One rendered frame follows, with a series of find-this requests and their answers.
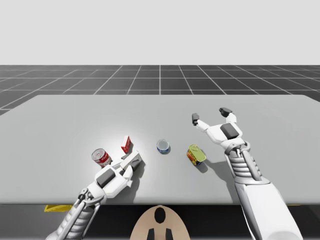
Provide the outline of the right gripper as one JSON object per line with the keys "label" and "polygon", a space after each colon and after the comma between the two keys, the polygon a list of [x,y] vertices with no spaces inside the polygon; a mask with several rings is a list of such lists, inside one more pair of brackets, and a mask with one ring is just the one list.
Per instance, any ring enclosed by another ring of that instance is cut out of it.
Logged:
{"label": "right gripper", "polygon": [[205,132],[209,139],[222,148],[228,148],[230,144],[244,145],[243,132],[237,126],[237,117],[232,110],[226,107],[219,108],[220,114],[225,118],[225,123],[209,126],[200,120],[197,113],[192,114],[192,124],[201,132]]}

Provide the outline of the tan robot part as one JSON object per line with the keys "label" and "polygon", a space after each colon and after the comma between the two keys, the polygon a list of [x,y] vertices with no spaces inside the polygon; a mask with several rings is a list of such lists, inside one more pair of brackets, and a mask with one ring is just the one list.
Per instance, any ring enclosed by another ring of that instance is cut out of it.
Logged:
{"label": "tan robot part", "polygon": [[171,208],[157,205],[136,222],[129,240],[191,240],[181,217]]}

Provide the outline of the green and blue rectangular can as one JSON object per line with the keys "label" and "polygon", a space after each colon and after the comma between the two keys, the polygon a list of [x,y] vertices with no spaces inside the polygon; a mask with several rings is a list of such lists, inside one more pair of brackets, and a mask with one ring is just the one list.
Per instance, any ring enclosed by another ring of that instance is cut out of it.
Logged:
{"label": "green and blue rectangular can", "polygon": [[188,147],[188,151],[186,153],[189,160],[192,162],[194,166],[199,166],[203,161],[205,161],[206,155],[203,151],[196,145],[192,144]]}

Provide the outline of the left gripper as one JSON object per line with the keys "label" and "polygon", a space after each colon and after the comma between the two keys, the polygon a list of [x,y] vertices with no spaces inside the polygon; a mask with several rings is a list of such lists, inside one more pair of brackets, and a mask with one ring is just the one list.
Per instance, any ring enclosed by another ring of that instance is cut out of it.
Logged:
{"label": "left gripper", "polygon": [[121,166],[126,157],[127,155],[112,158],[111,166],[104,167],[94,177],[97,186],[102,189],[106,199],[113,199],[126,187],[132,186],[132,177],[141,161],[134,160],[126,168]]}

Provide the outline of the blue flat can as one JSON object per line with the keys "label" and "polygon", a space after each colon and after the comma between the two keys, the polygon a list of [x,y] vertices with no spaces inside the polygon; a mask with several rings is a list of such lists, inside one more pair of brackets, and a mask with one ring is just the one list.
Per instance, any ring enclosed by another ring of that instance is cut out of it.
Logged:
{"label": "blue flat can", "polygon": [[156,144],[156,148],[159,153],[168,154],[170,152],[170,143],[166,139],[160,139]]}

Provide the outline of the red carton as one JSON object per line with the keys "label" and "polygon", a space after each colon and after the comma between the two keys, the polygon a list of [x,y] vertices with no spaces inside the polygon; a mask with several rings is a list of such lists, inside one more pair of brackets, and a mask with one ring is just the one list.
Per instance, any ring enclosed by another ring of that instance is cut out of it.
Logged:
{"label": "red carton", "polygon": [[121,144],[121,149],[125,154],[128,154],[132,149],[132,141],[129,135],[125,135]]}

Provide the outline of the red and white can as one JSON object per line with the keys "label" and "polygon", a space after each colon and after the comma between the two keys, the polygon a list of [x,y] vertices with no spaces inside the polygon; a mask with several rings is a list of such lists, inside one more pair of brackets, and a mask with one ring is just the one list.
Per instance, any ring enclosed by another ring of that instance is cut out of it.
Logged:
{"label": "red and white can", "polygon": [[98,148],[91,154],[91,159],[97,163],[101,168],[110,165],[112,159],[110,155],[103,149]]}

